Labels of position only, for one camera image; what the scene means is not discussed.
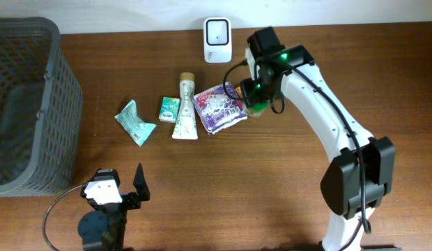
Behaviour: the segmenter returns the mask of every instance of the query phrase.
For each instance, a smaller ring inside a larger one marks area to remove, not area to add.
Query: gray plastic basket
[[[0,19],[0,197],[53,195],[72,183],[82,106],[58,27]]]

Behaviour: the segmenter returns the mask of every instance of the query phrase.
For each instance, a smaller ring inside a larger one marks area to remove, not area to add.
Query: white wall
[[[43,16],[61,33],[432,21],[432,0],[0,0],[0,17]]]

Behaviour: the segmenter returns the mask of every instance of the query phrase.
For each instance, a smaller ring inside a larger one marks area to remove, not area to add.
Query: small green box
[[[175,123],[179,112],[180,99],[163,97],[162,108],[160,108],[159,120],[162,122]]]

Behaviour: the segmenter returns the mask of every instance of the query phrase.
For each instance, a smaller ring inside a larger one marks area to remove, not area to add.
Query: wood grain surface
[[[121,191],[144,166],[151,200],[128,212],[125,246],[135,250],[260,250],[317,244],[330,210],[320,192],[324,149],[291,104],[216,135],[199,118],[196,141],[173,140],[158,120],[161,99],[178,97],[178,77],[196,75],[196,93],[220,84],[242,60],[254,29],[233,30],[233,60],[208,64],[202,31],[62,36],[84,94],[74,184],[114,168]],[[432,23],[276,28],[283,44],[303,44],[348,111],[396,146],[393,191],[371,216],[362,245],[432,250]],[[230,80],[248,77],[241,68]],[[157,127],[138,147],[114,116],[131,99]],[[41,235],[55,197],[0,198],[0,250],[49,250]],[[79,219],[91,207],[78,193],[48,220],[60,250],[81,250]]]

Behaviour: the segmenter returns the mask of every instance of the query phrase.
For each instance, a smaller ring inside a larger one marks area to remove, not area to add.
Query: teal package
[[[160,108],[159,120],[163,122],[175,123],[179,112],[180,99],[163,97],[162,107]]]
[[[155,124],[145,123],[137,116],[137,105],[133,100],[115,118],[139,146],[144,144],[155,128]]]

